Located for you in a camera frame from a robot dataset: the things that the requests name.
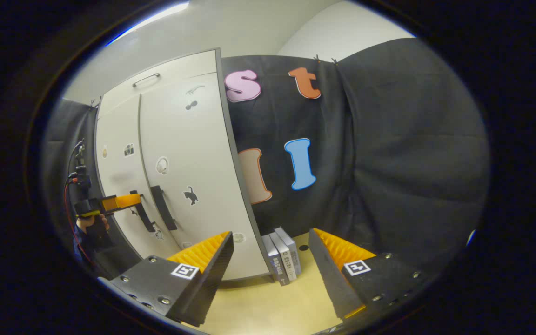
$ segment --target red cable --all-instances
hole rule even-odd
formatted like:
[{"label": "red cable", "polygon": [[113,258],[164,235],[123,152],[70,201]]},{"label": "red cable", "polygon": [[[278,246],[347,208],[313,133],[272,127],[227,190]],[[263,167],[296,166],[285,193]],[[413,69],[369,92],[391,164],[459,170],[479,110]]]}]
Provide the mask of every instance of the red cable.
[{"label": "red cable", "polygon": [[69,208],[67,207],[67,198],[66,198],[66,195],[67,195],[67,187],[69,186],[70,184],[69,183],[66,183],[66,188],[64,189],[63,191],[63,205],[65,206],[66,208],[66,213],[67,213],[67,221],[70,223],[70,228],[72,229],[72,233],[74,234],[74,239],[76,240],[77,244],[78,244],[78,247],[80,248],[80,250],[82,251],[82,254],[84,255],[84,257],[86,257],[86,259],[90,262],[90,264],[92,264],[93,267],[96,267],[96,265],[94,265],[94,263],[90,260],[90,258],[88,257],[88,255],[86,254],[86,252],[84,252],[83,248],[81,247],[81,244],[80,242],[78,241],[78,238],[76,236],[76,231],[74,230],[74,225],[73,225],[73,222],[72,222],[72,218],[70,218],[70,210]]}]

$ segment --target pink letter s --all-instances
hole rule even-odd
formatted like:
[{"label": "pink letter s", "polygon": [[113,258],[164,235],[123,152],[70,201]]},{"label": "pink letter s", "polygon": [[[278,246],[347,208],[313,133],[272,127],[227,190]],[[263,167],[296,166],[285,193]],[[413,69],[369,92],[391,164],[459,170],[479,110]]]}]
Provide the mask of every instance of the pink letter s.
[{"label": "pink letter s", "polygon": [[262,88],[257,82],[252,81],[256,78],[258,75],[252,70],[232,72],[226,76],[227,99],[230,102],[240,102],[257,98]]}]

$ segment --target white wall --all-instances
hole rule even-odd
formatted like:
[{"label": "white wall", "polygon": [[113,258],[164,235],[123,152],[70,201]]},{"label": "white wall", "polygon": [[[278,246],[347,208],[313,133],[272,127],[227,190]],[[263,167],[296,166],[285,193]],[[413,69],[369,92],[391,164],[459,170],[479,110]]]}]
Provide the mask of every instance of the white wall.
[{"label": "white wall", "polygon": [[93,99],[145,68],[221,47],[222,57],[275,55],[313,15],[340,0],[190,0],[178,13],[126,34],[95,55],[66,90]]},{"label": "white wall", "polygon": [[325,8],[304,24],[278,55],[342,60],[377,44],[414,36],[378,13],[350,1]]}]

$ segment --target cabinet handle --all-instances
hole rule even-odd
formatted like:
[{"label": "cabinet handle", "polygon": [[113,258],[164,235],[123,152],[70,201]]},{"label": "cabinet handle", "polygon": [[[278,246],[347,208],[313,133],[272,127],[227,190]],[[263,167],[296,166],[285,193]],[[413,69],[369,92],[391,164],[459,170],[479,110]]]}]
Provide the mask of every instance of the cabinet handle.
[{"label": "cabinet handle", "polygon": [[[130,194],[137,194],[138,191],[130,191]],[[146,214],[146,211],[144,210],[144,206],[142,203],[136,204],[136,212],[138,212],[138,216],[140,219],[142,219],[142,223],[144,223],[144,227],[146,227],[146,230],[155,233],[156,229],[153,226],[153,223],[150,222],[150,219],[148,218],[148,215]]]},{"label": "cabinet handle", "polygon": [[164,198],[162,197],[162,193],[164,191],[160,189],[159,185],[152,186],[150,188],[150,191],[153,194],[154,202],[157,205],[158,212],[160,213],[160,216],[162,220],[164,221],[164,224],[167,226],[167,229],[177,230],[177,225],[175,224],[175,220],[173,219],[171,212],[168,211],[167,203],[164,201]]},{"label": "cabinet handle", "polygon": [[150,77],[160,77],[160,74],[151,74],[151,75],[149,75],[148,77],[144,77],[144,78],[138,80],[137,82],[133,83],[132,86],[133,86],[133,87],[136,87],[136,84],[138,84],[138,83],[141,82],[142,80],[144,80],[144,79],[148,79],[148,78],[150,78]]}]

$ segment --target cat sticker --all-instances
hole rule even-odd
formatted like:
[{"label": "cat sticker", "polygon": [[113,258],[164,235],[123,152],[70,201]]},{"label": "cat sticker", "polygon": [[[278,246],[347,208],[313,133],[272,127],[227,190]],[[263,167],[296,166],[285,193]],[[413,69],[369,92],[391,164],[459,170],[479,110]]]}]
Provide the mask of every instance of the cat sticker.
[{"label": "cat sticker", "polygon": [[183,192],[183,194],[185,195],[185,199],[191,200],[192,203],[190,204],[190,206],[193,206],[194,204],[196,204],[196,201],[200,202],[200,200],[198,200],[198,196],[195,195],[194,189],[191,186],[188,186],[188,187],[189,187],[189,192]]}]

